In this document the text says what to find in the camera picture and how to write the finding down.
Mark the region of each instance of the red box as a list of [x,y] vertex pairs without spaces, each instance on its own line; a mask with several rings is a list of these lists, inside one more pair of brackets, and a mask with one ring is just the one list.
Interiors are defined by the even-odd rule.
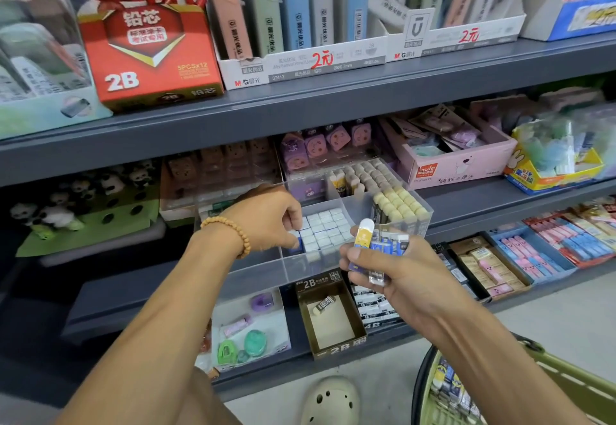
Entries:
[[197,5],[89,1],[79,11],[100,101],[113,111],[222,95],[210,29]]

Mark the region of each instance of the brown box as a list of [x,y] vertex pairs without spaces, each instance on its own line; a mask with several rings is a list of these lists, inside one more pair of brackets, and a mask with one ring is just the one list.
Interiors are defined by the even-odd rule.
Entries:
[[[295,291],[315,360],[366,342],[366,329],[340,269],[298,281]],[[315,315],[313,307],[327,296],[335,302]]]
[[458,258],[466,266],[468,271],[472,272],[478,281],[486,289],[490,289],[496,284],[490,279],[481,267],[477,264],[477,261],[469,254],[471,251],[480,247],[485,247],[492,252],[492,254],[499,260],[500,267],[503,269],[500,275],[504,281],[509,284],[514,290],[512,293],[493,296],[492,300],[498,300],[522,291],[526,291],[530,288],[528,285],[527,277],[520,273],[518,268],[509,263],[509,260],[503,255],[502,251],[498,248],[490,245],[490,243],[481,235],[475,235],[464,240],[458,240],[457,242],[451,242],[450,248],[458,255]]

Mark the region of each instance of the white tile floor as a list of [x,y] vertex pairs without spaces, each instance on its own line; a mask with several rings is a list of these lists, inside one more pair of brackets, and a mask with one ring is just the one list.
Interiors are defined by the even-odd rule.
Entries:
[[[498,317],[551,353],[616,382],[616,273],[577,285]],[[320,378],[345,375],[362,395],[362,425],[408,425],[413,384],[429,344],[424,339],[227,403],[244,425],[293,425],[304,394]],[[0,394],[0,424],[51,423],[55,410]]]

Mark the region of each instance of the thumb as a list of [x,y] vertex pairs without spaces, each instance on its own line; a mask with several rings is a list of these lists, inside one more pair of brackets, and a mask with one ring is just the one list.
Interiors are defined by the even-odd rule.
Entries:
[[299,240],[297,237],[286,230],[282,230],[280,237],[278,238],[280,246],[284,248],[298,248]]
[[382,271],[391,279],[400,278],[408,272],[408,258],[388,255],[368,248],[350,248],[347,251],[347,258],[364,269]]

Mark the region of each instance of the hand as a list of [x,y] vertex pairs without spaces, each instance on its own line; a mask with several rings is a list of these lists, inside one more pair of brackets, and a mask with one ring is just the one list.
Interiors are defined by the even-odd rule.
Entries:
[[242,228],[250,240],[251,251],[263,251],[275,246],[299,246],[297,237],[288,231],[302,228],[302,208],[282,185],[253,188],[240,196],[221,216]]
[[[351,234],[357,233],[357,227]],[[385,286],[368,282],[359,272],[349,271],[349,280],[383,294],[400,317],[433,344],[443,335],[443,320],[451,320],[479,306],[451,275],[430,244],[411,236],[404,256],[393,256],[347,243],[340,247],[340,268],[349,261],[365,269],[383,271],[391,281]]]

